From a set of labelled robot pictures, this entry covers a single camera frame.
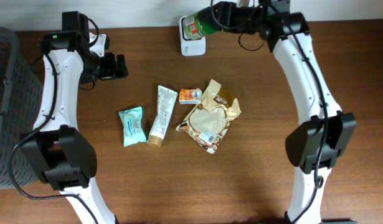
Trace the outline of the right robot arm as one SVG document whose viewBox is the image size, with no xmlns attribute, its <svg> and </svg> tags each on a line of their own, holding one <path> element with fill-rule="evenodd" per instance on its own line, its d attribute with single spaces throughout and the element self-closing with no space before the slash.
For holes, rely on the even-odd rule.
<svg viewBox="0 0 383 224">
<path fill-rule="evenodd" d="M 304 15 L 290 12 L 288 1 L 259 1 L 255 7 L 211 2 L 208 10 L 219 30 L 258 33 L 283 69 L 299 122 L 285 140 L 294 181 L 284 221 L 322 223 L 324 186 L 357 122 L 352 113 L 343 113 L 325 82 Z"/>
</svg>

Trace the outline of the green round item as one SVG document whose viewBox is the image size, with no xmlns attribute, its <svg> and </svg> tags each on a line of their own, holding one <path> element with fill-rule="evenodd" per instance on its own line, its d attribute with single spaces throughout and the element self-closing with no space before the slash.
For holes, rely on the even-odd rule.
<svg viewBox="0 0 383 224">
<path fill-rule="evenodd" d="M 186 40 L 199 40 L 222 30 L 213 19 L 210 7 L 186 16 L 181 24 Z"/>
</svg>

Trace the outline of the beige brown snack bag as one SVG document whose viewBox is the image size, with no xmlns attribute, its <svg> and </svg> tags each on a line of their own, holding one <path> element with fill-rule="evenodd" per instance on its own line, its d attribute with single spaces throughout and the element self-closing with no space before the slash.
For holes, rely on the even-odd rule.
<svg viewBox="0 0 383 224">
<path fill-rule="evenodd" d="M 240 114 L 237 97 L 227 87 L 212 79 L 202 94 L 201 102 L 176 130 L 186 132 L 201 148 L 213 154 L 223 141 L 230 122 Z"/>
</svg>

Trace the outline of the small orange white box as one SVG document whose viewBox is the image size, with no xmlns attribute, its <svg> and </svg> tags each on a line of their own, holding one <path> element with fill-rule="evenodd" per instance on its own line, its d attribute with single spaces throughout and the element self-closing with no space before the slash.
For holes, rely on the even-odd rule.
<svg viewBox="0 0 383 224">
<path fill-rule="evenodd" d="M 202 90 L 195 89 L 181 89 L 179 92 L 179 103 L 182 105 L 198 105 L 201 103 Z"/>
</svg>

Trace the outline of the teal wipes packet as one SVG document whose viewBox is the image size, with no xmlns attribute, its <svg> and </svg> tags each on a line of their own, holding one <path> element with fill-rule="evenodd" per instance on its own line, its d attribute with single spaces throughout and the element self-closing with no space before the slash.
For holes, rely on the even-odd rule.
<svg viewBox="0 0 383 224">
<path fill-rule="evenodd" d="M 146 135 L 141 125 L 142 107 L 119 111 L 118 114 L 123 124 L 123 146 L 127 147 L 139 142 L 146 142 Z"/>
</svg>

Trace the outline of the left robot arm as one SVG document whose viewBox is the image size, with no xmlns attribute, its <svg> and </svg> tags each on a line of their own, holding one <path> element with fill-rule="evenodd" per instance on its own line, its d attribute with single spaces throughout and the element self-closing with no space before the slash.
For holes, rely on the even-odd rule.
<svg viewBox="0 0 383 224">
<path fill-rule="evenodd" d="M 106 34 L 89 32 L 89 19 L 78 12 L 62 14 L 62 29 L 41 42 L 44 89 L 33 131 L 21 151 L 38 179 L 70 202 L 82 223 L 117 223 L 97 186 L 97 155 L 77 124 L 81 84 L 126 78 L 124 55 L 107 52 Z"/>
</svg>

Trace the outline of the white cream tube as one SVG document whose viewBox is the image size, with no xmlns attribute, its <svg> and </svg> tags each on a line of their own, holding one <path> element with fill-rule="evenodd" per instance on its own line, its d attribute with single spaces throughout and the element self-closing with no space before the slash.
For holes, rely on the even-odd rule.
<svg viewBox="0 0 383 224">
<path fill-rule="evenodd" d="M 147 145 L 161 147 L 168 130 L 178 93 L 164 86 L 158 86 L 157 116 L 149 132 Z"/>
</svg>

